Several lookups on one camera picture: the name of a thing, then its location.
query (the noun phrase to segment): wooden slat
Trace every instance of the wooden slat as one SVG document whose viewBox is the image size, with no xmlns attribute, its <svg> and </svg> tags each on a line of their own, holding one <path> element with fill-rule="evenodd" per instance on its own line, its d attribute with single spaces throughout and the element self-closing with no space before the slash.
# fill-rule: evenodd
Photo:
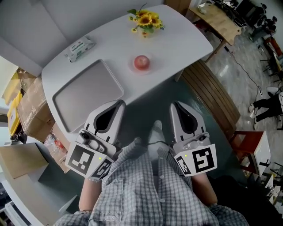
<svg viewBox="0 0 283 226">
<path fill-rule="evenodd" d="M 240 113 L 212 71 L 199 60 L 184 69 L 181 78 L 196 93 L 229 139 Z"/>
</svg>

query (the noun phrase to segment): black pants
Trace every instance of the black pants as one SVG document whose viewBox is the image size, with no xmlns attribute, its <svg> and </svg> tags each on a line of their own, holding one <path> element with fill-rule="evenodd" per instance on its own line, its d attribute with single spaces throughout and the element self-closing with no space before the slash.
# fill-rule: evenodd
<svg viewBox="0 0 283 226">
<path fill-rule="evenodd" d="M 268 100 L 262 99 L 254 102 L 253 105 L 255 106 L 255 108 L 269 108 L 266 112 L 263 112 L 262 114 L 258 115 L 256 117 L 256 121 L 260 121 L 267 117 L 274 117 L 282 114 L 279 98 L 283 98 L 283 97 L 281 96 L 279 97 L 279 94 L 276 94 L 275 96 L 269 98 Z"/>
</svg>

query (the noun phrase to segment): apple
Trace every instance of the apple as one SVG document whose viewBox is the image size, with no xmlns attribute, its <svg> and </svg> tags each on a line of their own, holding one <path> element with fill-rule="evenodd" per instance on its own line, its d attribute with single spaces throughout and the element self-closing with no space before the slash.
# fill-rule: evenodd
<svg viewBox="0 0 283 226">
<path fill-rule="evenodd" d="M 149 68 L 150 60 L 144 55 L 137 56 L 134 59 L 134 66 L 138 70 L 146 70 Z"/>
</svg>

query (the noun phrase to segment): person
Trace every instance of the person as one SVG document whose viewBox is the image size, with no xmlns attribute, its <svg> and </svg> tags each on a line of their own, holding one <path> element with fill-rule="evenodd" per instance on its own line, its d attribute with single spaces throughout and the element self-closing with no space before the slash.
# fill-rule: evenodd
<svg viewBox="0 0 283 226">
<path fill-rule="evenodd" d="M 283 113 L 283 92 L 278 93 L 269 99 L 261 99 L 259 101 L 251 103 L 249 106 L 249 112 L 253 112 L 256 108 L 269 108 L 267 111 L 260 115 L 253 114 L 254 119 L 254 129 L 257 130 L 258 122 L 267 118 L 281 115 Z"/>
<path fill-rule="evenodd" d="M 136 138 L 102 182 L 85 180 L 79 208 L 55 225 L 248 225 L 242 214 L 217 204 L 205 173 L 181 173 L 160 121 L 154 123 L 147 147 Z"/>
<path fill-rule="evenodd" d="M 265 4 L 261 4 L 261 7 L 257 6 L 249 21 L 249 25 L 254 26 L 260 19 L 260 17 L 266 13 L 266 9 L 267 7 Z"/>
<path fill-rule="evenodd" d="M 264 21 L 264 25 L 256 28 L 249 38 L 253 42 L 255 42 L 256 40 L 267 34 L 273 35 L 276 32 L 276 25 L 275 25 L 276 22 L 277 22 L 276 17 L 273 17 L 272 20 L 266 19 Z"/>
</svg>

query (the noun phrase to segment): checkered fabric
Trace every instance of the checkered fabric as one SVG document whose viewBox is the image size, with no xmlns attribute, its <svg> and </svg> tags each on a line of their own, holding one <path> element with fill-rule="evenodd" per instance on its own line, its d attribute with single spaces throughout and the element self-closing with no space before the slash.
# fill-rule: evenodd
<svg viewBox="0 0 283 226">
<path fill-rule="evenodd" d="M 157 193 L 149 149 L 138 143 L 135 140 L 124 148 L 111 165 L 91 214 L 78 211 L 63 216 L 55 225 L 248 225 L 240 213 L 227 207 L 203 205 L 192 191 L 191 179 L 180 176 L 182 172 L 166 145 L 157 149 Z"/>
</svg>

